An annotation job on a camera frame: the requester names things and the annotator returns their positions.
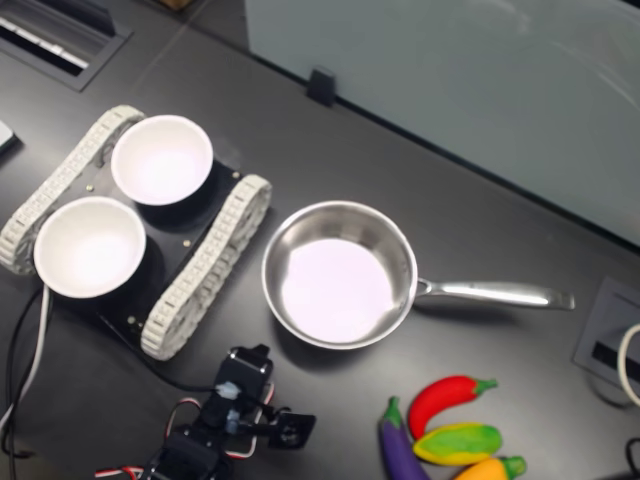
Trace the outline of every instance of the desk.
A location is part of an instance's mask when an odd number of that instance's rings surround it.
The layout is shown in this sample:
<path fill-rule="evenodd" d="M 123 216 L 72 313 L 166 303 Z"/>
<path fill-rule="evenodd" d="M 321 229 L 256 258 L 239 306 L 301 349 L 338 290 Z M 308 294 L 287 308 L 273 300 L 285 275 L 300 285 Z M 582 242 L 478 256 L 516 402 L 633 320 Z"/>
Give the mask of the desk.
<path fill-rule="evenodd" d="M 399 395 L 406 407 L 421 387 L 453 373 L 496 377 L 501 386 L 435 423 L 496 425 L 502 453 L 527 458 L 526 478 L 595 480 L 625 469 L 623 445 L 640 433 L 640 410 L 596 398 L 571 357 L 603 278 L 640 288 L 637 256 L 348 110 L 309 101 L 299 85 L 156 8 L 112 4 L 135 34 L 83 93 L 0 55 L 0 112 L 25 142 L 1 160 L 0 222 L 120 103 L 193 119 L 227 163 L 273 183 L 273 208 L 214 308 L 162 365 L 182 382 L 208 384 L 229 347 L 265 343 L 275 363 L 275 402 L 318 416 L 304 451 L 259 449 L 238 463 L 237 479 L 382 480 L 376 422 L 388 397 Z M 360 201 L 394 219 L 426 278 L 569 289 L 577 309 L 427 302 L 372 347 L 308 347 L 270 314 L 260 260 L 280 222 L 327 199 Z M 0 272 L 0 352 L 32 283 Z M 181 396 L 115 341 L 56 315 L 21 408 L 19 437 L 89 478 L 96 467 L 144 463 Z M 429 473 L 442 480 L 451 471 Z"/>

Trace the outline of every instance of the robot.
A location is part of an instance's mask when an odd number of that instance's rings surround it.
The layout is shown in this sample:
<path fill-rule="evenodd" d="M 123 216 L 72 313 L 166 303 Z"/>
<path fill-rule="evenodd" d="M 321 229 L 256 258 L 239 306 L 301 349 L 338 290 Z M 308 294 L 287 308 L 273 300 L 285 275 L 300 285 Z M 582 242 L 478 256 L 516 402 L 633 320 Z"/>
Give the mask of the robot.
<path fill-rule="evenodd" d="M 153 268 L 163 264 L 164 270 L 153 271 L 137 285 L 129 282 L 105 298 L 84 303 L 62 300 L 83 318 L 88 311 L 108 317 L 147 355 L 168 360 L 193 335 L 255 234 L 269 207 L 271 185 L 257 175 L 242 176 L 215 159 L 211 181 L 182 205 L 152 209 L 133 203 L 115 187 L 104 167 L 119 137 L 144 118 L 130 106 L 115 107 L 100 117 L 0 231 L 0 265 L 17 275 L 34 274 L 38 231 L 51 213 L 71 200 L 101 194 L 129 203 L 141 214 L 148 237 L 155 237 L 151 240 L 156 256 L 147 252 L 146 263 Z M 157 221 L 172 217 L 179 221 L 192 211 L 197 211 L 197 218 L 179 225 L 181 230 Z M 176 242 L 178 230 L 186 230 L 191 239 Z"/>
<path fill-rule="evenodd" d="M 297 450 L 307 443 L 316 417 L 288 408 L 275 410 L 258 400 L 268 388 L 273 363 L 269 348 L 238 347 L 229 352 L 214 381 L 214 392 L 197 419 L 174 429 L 138 478 L 145 480 L 227 480 L 233 463 L 225 452 L 232 437 L 262 436 L 270 448 Z M 269 423 L 247 421 L 260 409 Z"/>

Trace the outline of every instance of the saucepan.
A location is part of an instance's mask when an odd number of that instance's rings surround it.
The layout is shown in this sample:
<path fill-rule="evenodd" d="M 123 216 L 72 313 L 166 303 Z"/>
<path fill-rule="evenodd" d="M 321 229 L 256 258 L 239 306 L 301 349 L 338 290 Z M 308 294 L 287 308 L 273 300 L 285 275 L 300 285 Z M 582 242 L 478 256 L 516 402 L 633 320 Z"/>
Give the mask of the saucepan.
<path fill-rule="evenodd" d="M 413 250 L 395 223 L 346 201 L 311 205 L 289 217 L 267 246 L 262 284 L 287 330 L 334 350 L 380 341 L 421 296 L 543 309 L 575 306 L 571 294 L 535 285 L 419 278 Z"/>

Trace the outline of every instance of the purple eggplant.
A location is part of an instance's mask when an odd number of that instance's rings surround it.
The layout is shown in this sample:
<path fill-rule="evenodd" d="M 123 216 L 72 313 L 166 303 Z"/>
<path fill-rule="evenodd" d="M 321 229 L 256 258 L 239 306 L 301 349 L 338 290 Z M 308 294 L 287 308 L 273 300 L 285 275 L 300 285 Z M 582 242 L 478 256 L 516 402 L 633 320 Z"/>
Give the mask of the purple eggplant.
<path fill-rule="evenodd" d="M 391 397 L 389 408 L 380 419 L 380 441 L 391 480 L 431 480 L 413 454 L 398 397 Z"/>

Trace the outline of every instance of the red chili pepper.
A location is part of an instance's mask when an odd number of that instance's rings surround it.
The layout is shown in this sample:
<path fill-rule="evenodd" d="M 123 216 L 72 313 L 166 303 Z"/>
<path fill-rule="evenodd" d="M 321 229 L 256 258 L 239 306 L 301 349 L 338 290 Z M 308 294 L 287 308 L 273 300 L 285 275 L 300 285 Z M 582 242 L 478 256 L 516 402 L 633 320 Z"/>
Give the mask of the red chili pepper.
<path fill-rule="evenodd" d="M 443 378 L 426 387 L 409 408 L 409 430 L 417 440 L 427 423 L 447 408 L 478 398 L 482 392 L 498 386 L 495 380 L 475 380 L 464 375 Z"/>

